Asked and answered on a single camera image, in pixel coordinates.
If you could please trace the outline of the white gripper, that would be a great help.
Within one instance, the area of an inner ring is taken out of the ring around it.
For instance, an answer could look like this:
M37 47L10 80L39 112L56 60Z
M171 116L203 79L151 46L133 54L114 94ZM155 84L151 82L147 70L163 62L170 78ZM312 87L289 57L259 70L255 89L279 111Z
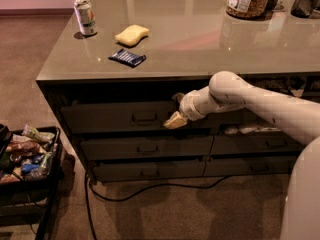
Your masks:
M167 129L183 127L187 124L188 120L197 121L207 115L204 110L207 97L203 92L193 90L186 95L178 92L172 96L172 99L180 104L180 112L174 112L171 117L164 122L163 126Z

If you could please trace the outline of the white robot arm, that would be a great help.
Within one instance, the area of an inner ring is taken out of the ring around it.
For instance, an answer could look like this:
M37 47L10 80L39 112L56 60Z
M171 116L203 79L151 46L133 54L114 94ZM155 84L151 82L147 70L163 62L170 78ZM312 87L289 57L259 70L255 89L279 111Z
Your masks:
M209 85L182 96L164 123L176 129L204 118L246 108L305 148L288 185L280 240L320 240L320 104L255 87L240 76L220 71Z

